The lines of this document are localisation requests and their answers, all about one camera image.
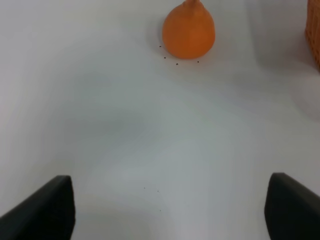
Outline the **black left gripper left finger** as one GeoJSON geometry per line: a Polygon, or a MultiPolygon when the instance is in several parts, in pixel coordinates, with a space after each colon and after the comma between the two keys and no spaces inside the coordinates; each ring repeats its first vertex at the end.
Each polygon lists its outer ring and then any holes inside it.
{"type": "Polygon", "coordinates": [[[2,240],[70,240],[76,224],[72,178],[57,175],[0,217],[2,240]]]}

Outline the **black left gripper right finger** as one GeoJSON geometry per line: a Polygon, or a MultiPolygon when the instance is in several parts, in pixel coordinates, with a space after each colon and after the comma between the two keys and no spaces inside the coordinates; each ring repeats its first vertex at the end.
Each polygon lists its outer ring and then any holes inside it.
{"type": "Polygon", "coordinates": [[[318,240],[320,197],[283,172],[271,175],[264,206],[272,240],[318,240]]]}

